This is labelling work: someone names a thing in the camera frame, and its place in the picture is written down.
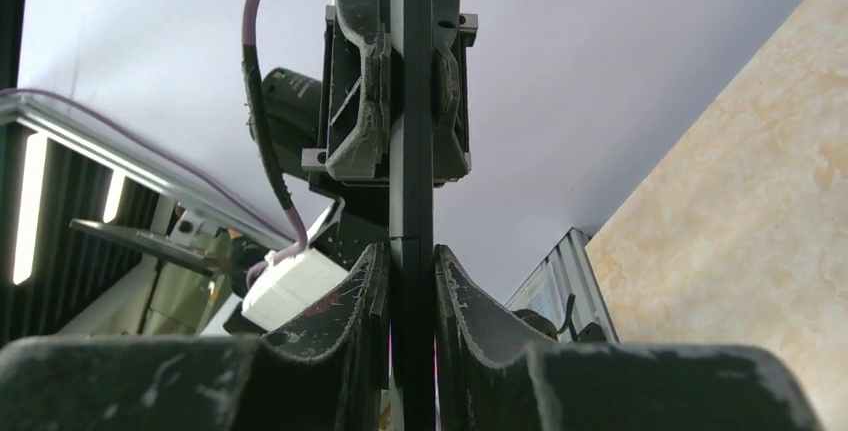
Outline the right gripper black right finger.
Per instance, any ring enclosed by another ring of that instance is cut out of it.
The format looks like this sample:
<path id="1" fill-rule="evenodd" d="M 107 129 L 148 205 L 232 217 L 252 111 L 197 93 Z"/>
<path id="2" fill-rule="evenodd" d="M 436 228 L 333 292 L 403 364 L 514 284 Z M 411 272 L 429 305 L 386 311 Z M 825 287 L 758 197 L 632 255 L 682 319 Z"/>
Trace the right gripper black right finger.
<path id="1" fill-rule="evenodd" d="M 817 430 L 795 376 L 736 345 L 558 344 L 434 251 L 446 430 Z"/>

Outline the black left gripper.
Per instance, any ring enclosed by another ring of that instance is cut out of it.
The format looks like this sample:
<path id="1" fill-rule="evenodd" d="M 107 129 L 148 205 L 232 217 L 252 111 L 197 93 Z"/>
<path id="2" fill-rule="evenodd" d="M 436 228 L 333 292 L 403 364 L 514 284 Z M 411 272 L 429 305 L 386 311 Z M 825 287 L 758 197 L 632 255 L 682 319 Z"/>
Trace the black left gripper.
<path id="1" fill-rule="evenodd" d="M 428 242 L 434 192 L 441 187 L 434 181 L 456 182 L 471 170 L 466 57 L 472 16 L 460 11 L 460 0 L 390 4 L 391 65 L 380 0 L 335 0 L 326 168 L 339 181 L 377 178 L 388 147 L 391 71 L 384 240 Z"/>

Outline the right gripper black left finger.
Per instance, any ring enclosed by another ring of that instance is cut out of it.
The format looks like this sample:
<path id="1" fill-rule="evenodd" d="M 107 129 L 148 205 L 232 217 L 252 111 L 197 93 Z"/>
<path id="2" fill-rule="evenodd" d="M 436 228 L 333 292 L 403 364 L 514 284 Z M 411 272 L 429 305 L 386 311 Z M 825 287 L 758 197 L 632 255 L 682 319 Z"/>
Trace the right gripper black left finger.
<path id="1" fill-rule="evenodd" d="M 374 430 L 390 253 L 263 336 L 32 337 L 1 353 L 5 430 Z"/>

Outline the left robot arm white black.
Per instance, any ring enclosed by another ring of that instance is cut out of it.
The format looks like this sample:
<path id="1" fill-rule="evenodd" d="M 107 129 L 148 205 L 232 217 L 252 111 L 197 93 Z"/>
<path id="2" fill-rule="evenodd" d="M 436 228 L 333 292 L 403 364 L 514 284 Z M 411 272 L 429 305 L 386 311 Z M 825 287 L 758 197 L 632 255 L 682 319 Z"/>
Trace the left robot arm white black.
<path id="1" fill-rule="evenodd" d="M 284 67 L 258 69 L 260 0 L 246 0 L 242 49 L 250 126 L 264 131 L 261 148 L 280 170 L 304 180 L 333 204 L 309 234 L 327 253 L 382 241 L 389 221 L 391 131 L 390 0 L 334 0 L 325 13 L 323 75 Z M 467 51 L 478 18 L 460 0 L 432 0 L 433 175 L 436 186 L 472 168 Z"/>

